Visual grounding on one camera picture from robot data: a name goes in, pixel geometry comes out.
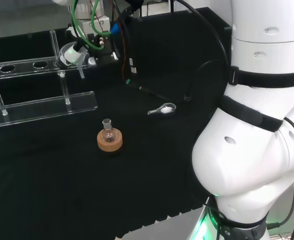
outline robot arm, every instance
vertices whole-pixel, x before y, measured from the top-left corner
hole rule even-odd
[[[216,207],[239,226],[232,231],[246,235],[240,229],[251,225],[257,239],[269,240],[264,225],[252,224],[294,183],[294,129],[284,120],[294,122],[294,1],[231,3],[232,79],[194,146],[192,162],[201,184],[216,196]],[[261,120],[272,120],[275,128]],[[215,237],[210,219],[207,224]],[[221,239],[228,236],[222,233]]]

